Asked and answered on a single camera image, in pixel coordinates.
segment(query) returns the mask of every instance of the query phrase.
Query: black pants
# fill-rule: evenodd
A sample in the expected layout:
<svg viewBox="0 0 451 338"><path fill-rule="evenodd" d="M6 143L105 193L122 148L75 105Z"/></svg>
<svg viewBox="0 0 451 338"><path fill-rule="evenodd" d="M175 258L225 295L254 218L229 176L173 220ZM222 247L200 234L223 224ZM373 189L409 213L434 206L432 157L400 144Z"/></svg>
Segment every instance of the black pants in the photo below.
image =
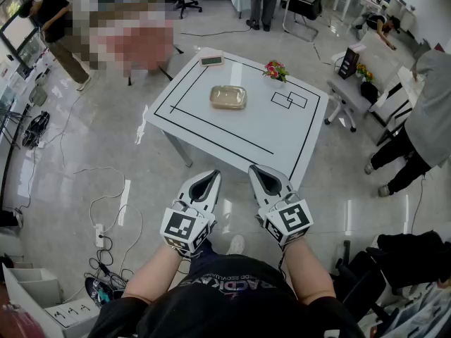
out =
<svg viewBox="0 0 451 338"><path fill-rule="evenodd" d="M379 169L396 158L409 155L410 153L413 153L413 155L407 161L405 167L388 183L390 195L408 187L417 177L426 174L431 167L416 152L405 128L402 128L400 133L391 142L379 149L371 159L373 168Z"/></svg>
<svg viewBox="0 0 451 338"><path fill-rule="evenodd" d="M0 227L17 227L17 219L13 212L1 211L0 212Z"/></svg>

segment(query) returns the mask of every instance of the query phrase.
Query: power strip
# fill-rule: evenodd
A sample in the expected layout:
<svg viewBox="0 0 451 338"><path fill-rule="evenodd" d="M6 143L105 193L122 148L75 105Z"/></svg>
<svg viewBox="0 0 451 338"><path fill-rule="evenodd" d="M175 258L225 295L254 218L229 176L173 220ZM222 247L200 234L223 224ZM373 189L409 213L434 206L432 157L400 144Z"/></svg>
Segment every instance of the power strip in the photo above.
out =
<svg viewBox="0 0 451 338"><path fill-rule="evenodd" d="M96 245L99 248L105 247L105 239L99 237L104 232L104 225L103 224L96 224Z"/></svg>

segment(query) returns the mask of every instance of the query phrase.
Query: hand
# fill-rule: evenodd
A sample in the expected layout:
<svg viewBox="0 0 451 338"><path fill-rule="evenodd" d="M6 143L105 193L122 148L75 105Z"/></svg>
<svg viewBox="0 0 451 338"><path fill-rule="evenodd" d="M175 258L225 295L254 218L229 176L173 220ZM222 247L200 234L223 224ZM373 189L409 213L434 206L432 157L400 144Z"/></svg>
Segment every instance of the hand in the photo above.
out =
<svg viewBox="0 0 451 338"><path fill-rule="evenodd" d="M51 22L50 20L47 21L45 24L43 24L41 30L42 30L42 31L46 31L46 30L50 27L51 23L52 23L52 22Z"/></svg>

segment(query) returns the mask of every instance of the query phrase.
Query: white box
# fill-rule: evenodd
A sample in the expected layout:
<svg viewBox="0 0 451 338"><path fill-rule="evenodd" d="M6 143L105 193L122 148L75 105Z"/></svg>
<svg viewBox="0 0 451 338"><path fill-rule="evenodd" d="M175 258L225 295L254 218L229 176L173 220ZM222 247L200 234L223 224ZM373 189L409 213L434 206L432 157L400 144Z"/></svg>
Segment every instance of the white box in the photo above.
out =
<svg viewBox="0 0 451 338"><path fill-rule="evenodd" d="M311 225L313 220L305 200L267 213L263 224L280 246L302 237Z"/></svg>
<svg viewBox="0 0 451 338"><path fill-rule="evenodd" d="M194 253L210 231L208 219L166 208L160 234L167 245Z"/></svg>

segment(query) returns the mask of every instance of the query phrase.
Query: white wall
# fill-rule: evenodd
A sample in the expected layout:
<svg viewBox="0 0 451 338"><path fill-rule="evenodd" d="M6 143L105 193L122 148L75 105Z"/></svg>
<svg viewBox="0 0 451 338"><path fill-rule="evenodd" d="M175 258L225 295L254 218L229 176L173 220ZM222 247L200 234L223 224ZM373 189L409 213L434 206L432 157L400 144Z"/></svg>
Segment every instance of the white wall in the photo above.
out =
<svg viewBox="0 0 451 338"><path fill-rule="evenodd" d="M404 0L416 7L411 33L418 42L427 39L432 47L446 46L451 38L451 0Z"/></svg>
<svg viewBox="0 0 451 338"><path fill-rule="evenodd" d="M451 54L451 39L450 39L449 42L446 44L444 50L445 50L445 52Z"/></svg>

